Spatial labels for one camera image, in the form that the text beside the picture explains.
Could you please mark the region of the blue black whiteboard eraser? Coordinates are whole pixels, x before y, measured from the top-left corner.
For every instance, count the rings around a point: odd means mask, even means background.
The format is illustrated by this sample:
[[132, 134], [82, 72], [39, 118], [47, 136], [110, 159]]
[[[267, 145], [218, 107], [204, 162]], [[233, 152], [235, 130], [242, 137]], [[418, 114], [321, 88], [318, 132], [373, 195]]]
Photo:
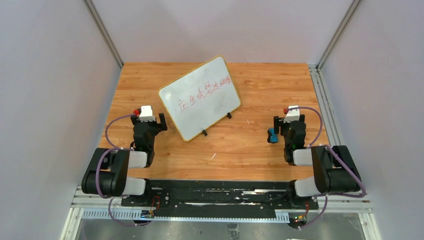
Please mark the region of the blue black whiteboard eraser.
[[278, 134], [279, 134], [278, 130], [275, 130], [274, 128], [269, 128], [267, 130], [267, 134], [268, 134], [268, 137], [267, 137], [268, 143], [275, 144], [279, 141], [278, 140]]

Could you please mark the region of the yellow framed whiteboard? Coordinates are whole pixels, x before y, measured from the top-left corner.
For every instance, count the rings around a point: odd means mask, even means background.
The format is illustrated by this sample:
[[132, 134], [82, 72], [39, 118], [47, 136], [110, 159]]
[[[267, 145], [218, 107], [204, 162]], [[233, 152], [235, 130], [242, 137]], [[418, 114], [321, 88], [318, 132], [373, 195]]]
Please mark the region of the yellow framed whiteboard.
[[161, 87], [158, 96], [186, 142], [241, 106], [226, 61], [220, 55]]

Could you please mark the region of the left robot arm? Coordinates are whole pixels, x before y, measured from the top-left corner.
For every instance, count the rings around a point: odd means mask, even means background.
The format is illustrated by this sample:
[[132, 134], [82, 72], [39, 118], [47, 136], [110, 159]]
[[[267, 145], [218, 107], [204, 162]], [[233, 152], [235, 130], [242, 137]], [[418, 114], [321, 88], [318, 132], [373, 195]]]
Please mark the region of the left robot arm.
[[142, 115], [141, 109], [123, 115], [133, 124], [133, 142], [129, 148], [112, 144], [110, 148], [95, 149], [81, 181], [85, 194], [98, 195], [103, 199], [124, 195], [142, 196], [147, 192], [148, 179], [129, 177], [128, 170], [148, 168], [155, 156], [155, 138], [167, 131], [164, 113], [158, 118]]

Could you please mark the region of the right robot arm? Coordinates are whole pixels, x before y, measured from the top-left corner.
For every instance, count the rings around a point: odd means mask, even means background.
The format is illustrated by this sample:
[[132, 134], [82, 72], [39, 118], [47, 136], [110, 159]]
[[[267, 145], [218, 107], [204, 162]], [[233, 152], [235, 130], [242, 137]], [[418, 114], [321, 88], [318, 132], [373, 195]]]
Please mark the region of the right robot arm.
[[269, 143], [275, 144], [278, 136], [283, 137], [283, 156], [289, 165], [313, 168], [311, 177], [293, 181], [295, 196], [363, 198], [367, 192], [348, 147], [306, 146], [306, 126], [303, 114], [293, 120], [274, 116], [273, 127], [267, 131]]

